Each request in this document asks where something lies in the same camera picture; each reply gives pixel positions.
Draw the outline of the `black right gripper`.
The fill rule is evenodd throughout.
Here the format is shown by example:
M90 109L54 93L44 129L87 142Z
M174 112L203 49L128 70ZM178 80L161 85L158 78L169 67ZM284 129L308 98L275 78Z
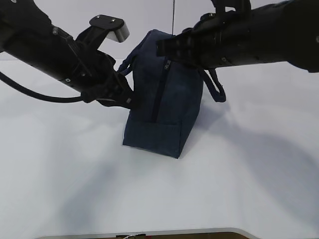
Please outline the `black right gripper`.
M223 13L206 13L194 27L164 40L156 41L156 55L185 65L214 69L224 67L215 51L224 27Z

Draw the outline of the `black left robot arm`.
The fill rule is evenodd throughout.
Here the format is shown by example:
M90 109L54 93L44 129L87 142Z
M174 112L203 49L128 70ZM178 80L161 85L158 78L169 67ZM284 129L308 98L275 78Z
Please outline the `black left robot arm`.
M99 50L105 39L122 43L129 31L123 19L97 15L76 38L53 25L32 0L0 2L0 50L79 92L70 98L34 92L8 76L0 79L32 98L52 103L91 103L132 109L133 90L123 73L116 71L115 59Z

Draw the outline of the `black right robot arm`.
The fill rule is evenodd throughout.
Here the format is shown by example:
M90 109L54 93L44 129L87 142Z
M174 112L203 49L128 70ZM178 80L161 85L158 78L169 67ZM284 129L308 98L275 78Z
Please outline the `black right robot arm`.
M288 62L319 70L319 3L284 0L252 8L248 0L215 0L214 13L192 28L156 42L157 56L215 69Z

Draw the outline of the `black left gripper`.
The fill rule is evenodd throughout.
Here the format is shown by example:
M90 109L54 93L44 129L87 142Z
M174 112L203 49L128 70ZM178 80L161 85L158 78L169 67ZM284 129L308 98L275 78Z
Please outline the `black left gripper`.
M97 100L106 107L133 109L137 100L126 77L115 72L111 56L98 50L105 38L105 34L66 36L66 85L80 93L66 98L66 103Z

